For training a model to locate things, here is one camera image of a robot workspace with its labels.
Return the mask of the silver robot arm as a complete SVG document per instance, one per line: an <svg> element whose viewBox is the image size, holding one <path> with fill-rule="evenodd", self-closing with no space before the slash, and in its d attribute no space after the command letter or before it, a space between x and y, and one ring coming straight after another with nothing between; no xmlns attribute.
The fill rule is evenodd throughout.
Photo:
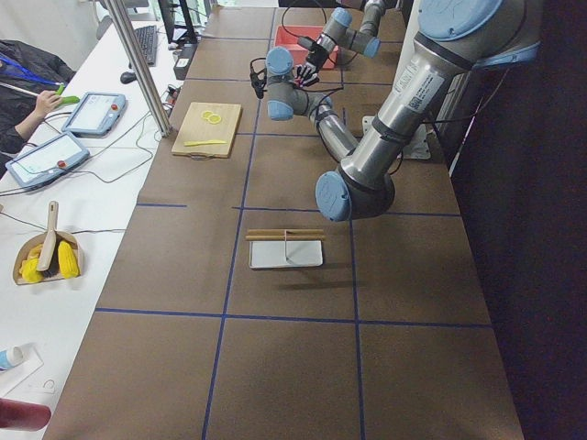
<svg viewBox="0 0 587 440"><path fill-rule="evenodd" d="M375 57L379 25L391 8L391 1L342 1L317 38L300 38L308 51L303 64L294 64L291 52L280 46L265 57L266 89L257 95L266 98L270 119L307 117L338 162L336 170L319 177L315 190L319 211L331 221L375 217L392 205L389 169L426 114L444 100L455 76L527 63L537 55L540 1L423 1L416 12L415 52L367 133L356 139L330 100L307 88L318 82L334 48Z"/></svg>
<svg viewBox="0 0 587 440"><path fill-rule="evenodd" d="M295 70L300 87L319 82L318 74L336 47L374 58L381 46L378 37L382 18L388 10L398 9L401 1L338 1L316 39L302 36L297 43L307 49L305 61Z"/></svg>

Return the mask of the person hand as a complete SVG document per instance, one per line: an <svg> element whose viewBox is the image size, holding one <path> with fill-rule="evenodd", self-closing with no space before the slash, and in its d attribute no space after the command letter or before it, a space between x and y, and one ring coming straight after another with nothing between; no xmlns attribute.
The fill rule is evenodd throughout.
<svg viewBox="0 0 587 440"><path fill-rule="evenodd" d="M61 102L62 97L55 91L43 91L37 96L34 115L43 119L59 107Z"/></svg>

